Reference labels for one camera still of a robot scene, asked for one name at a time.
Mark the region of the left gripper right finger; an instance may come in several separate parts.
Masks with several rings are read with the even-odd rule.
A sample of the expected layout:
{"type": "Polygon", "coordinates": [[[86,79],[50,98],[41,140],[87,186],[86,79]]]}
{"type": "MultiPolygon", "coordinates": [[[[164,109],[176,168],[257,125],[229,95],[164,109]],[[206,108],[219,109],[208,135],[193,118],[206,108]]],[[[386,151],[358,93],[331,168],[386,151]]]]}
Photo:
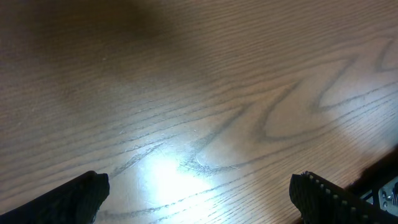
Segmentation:
{"type": "Polygon", "coordinates": [[[292,175],[289,196],[304,223],[397,223],[395,215],[376,208],[313,172],[292,175]]]}

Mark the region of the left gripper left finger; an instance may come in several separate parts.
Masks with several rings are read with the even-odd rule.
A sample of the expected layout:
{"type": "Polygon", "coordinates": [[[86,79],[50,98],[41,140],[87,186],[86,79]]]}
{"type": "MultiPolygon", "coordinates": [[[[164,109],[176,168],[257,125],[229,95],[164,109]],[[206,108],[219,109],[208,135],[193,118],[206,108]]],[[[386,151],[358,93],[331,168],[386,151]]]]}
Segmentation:
{"type": "Polygon", "coordinates": [[[109,195],[108,174],[88,171],[1,215],[1,224],[91,224],[109,195]]]}

